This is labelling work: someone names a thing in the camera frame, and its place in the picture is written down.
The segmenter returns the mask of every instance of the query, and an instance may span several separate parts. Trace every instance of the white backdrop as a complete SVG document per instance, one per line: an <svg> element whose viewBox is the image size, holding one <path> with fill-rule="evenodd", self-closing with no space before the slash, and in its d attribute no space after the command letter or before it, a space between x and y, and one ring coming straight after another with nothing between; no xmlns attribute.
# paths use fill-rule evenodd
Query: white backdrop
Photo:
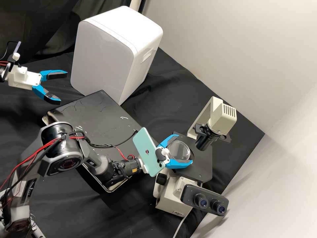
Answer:
<svg viewBox="0 0 317 238"><path fill-rule="evenodd" d="M317 1L147 0L160 47L267 132L316 80Z"/></svg>
<svg viewBox="0 0 317 238"><path fill-rule="evenodd" d="M266 132L193 238L316 237L317 1L148 0L160 47Z"/></svg>
<svg viewBox="0 0 317 238"><path fill-rule="evenodd" d="M317 85L265 135L223 192L222 220L207 215L192 238L315 238Z"/></svg>

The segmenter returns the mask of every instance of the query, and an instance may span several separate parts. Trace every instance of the white plastic container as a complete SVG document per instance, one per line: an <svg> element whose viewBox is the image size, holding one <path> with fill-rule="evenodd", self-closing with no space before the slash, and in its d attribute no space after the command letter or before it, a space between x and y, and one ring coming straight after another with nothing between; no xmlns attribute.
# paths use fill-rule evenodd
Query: white plastic container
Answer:
<svg viewBox="0 0 317 238"><path fill-rule="evenodd" d="M78 25L71 84L84 95L104 90L121 105L144 81L162 28L129 7Z"/></svg>

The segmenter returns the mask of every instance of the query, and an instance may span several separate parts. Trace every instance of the phone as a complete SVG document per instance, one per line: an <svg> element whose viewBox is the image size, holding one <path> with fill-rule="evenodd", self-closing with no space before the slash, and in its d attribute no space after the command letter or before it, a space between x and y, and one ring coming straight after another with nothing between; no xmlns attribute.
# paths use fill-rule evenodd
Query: phone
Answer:
<svg viewBox="0 0 317 238"><path fill-rule="evenodd" d="M145 127L142 127L133 137L133 143L144 163L145 170L151 177L155 177L165 168L165 164L155 155L156 146Z"/></svg>

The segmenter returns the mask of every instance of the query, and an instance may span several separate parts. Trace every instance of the black cloth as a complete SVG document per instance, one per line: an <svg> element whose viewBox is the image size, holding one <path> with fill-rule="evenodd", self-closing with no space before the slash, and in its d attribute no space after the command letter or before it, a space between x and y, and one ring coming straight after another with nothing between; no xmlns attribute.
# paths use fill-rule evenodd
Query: black cloth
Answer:
<svg viewBox="0 0 317 238"><path fill-rule="evenodd" d="M71 71L72 54L27 64L29 71ZM43 83L50 92L68 103L81 96L64 79ZM173 131L186 133L198 113L215 94L162 50L158 50L145 82L122 107L148 129L156 141ZM17 164L22 151L43 126L41 118L56 106L37 98L31 91L0 85L0 180ZM247 159L264 133L237 114L230 131L232 143L213 146L214 178L204 184L222 192ZM181 218L155 209L154 179L140 174L113 194L98 195L76 170L42 178L32 195L31 211L50 237L172 237ZM190 237L204 213L193 210L178 237Z"/></svg>
<svg viewBox="0 0 317 238"><path fill-rule="evenodd" d="M8 41L21 41L19 63L28 62L36 52L44 48L68 19L77 2L78 0L1 1L1 55L4 54ZM4 60L7 60L14 47L15 44L9 46Z"/></svg>

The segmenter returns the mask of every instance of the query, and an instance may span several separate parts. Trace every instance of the cable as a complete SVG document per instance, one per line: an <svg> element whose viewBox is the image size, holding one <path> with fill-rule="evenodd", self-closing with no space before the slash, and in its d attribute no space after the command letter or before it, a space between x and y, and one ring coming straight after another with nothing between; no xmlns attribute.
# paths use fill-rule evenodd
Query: cable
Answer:
<svg viewBox="0 0 317 238"><path fill-rule="evenodd" d="M13 184L13 185L5 192L4 196L8 195L8 193L9 193L20 181L22 181L22 179L28 174L28 172L31 171L31 169L32 169L38 162L40 162L40 161L43 159L43 157L47 154L48 151L50 151L52 148L54 148L54 147L55 147L59 142L61 142L62 140L65 140L65 139L66 139L66 135L67 135L67 134L64 134L64 135L62 135L62 137L60 137L60 138L53 139L53 140L51 140L50 142L48 142L46 145L44 145L44 146L46 146L46 147L47 147L47 146L49 146L49 147L39 156L39 158L37 159L37 161L36 161L35 163L33 163L32 165L29 166L28 171L25 171L24 174L15 182L15 184ZM69 137L69 138L70 138L70 139L84 139L84 137ZM29 156L27 159L25 159L23 162L21 162L21 163L27 162L26 160L30 160L29 158L30 158L30 156Z"/></svg>
<svg viewBox="0 0 317 238"><path fill-rule="evenodd" d="M84 139L85 137L69 137L69 139ZM9 180L12 176L12 174L14 173L14 171L22 164L28 162L29 160L32 159L32 161L29 163L29 165L27 166L27 168L25 169L24 171L24 174L22 177L20 177L15 184L13 184L9 189L6 189L6 192L4 194L4 196L7 196L8 193L18 184L22 181L22 179L28 174L28 172L39 162L41 161L41 159L46 155L46 153L51 149L53 148L58 142L62 141L62 140L65 140L66 139L66 134L60 138L56 138L56 139L53 139L51 140L50 142L46 143L44 146L40 147L38 150L36 150L32 155L30 155L29 157L27 157L25 160L23 160L21 163L19 163L10 173L10 177L9 177ZM36 161L36 163L33 164L37 154L45 149L46 147L47 150L45 152L42 153L42 155L38 158L38 160ZM5 205L2 206L2 209L7 206L19 193L20 193L20 189L21 189L21 183L19 185L19 191L9 200L6 202Z"/></svg>
<svg viewBox="0 0 317 238"><path fill-rule="evenodd" d="M176 237L176 235L177 235L179 229L181 228L182 224L184 223L184 221L185 221L185 219L186 219L186 217L188 216L189 213L187 213L186 216L184 216L183 219L181 220L181 222L179 223L179 225L178 225L178 227L177 227L177 229L176 229L176 231L175 231L175 233L174 233L173 238Z"/></svg>
<svg viewBox="0 0 317 238"><path fill-rule="evenodd" d="M48 151L50 151L52 148L54 148L59 142L61 142L63 139L65 139L66 137L62 136L58 139L55 140L55 142L53 142L38 158L38 160L33 163L30 167L29 170L26 171L4 194L4 196L7 196L8 193L19 183L22 181L22 179L28 174L29 171L31 171L31 169L39 162L43 159L43 157L47 154Z"/></svg>
<svg viewBox="0 0 317 238"><path fill-rule="evenodd" d="M86 141L88 142L88 144L91 146L91 147L94 147L94 148L99 148L99 149L108 149L108 148L113 148L113 147L116 147L116 146L119 146L125 142L127 142L129 139L131 139L136 133L138 133L138 130L135 130L133 132L133 134L131 136L129 136L129 138L127 138L126 140L120 142L119 144L116 144L116 145L112 145L112 144L103 144L103 145L97 145L97 144L93 144L91 143L91 140L85 135L85 139Z"/></svg>
<svg viewBox="0 0 317 238"><path fill-rule="evenodd" d="M27 236L29 235L30 231L32 230L32 228L35 226L35 216L33 214L30 214L30 216L33 216L33 219L31 218L31 220L33 220L33 225L31 225L31 228L29 229L29 231L27 232L27 234L25 235L25 238L27 238Z"/></svg>
<svg viewBox="0 0 317 238"><path fill-rule="evenodd" d="M9 45L9 43L16 43L16 44L18 44L17 41L8 41L8 42L7 42L7 46L6 46L6 51L5 51L4 55L0 58L0 60L2 60L2 59L6 56L7 51L8 51L8 45Z"/></svg>

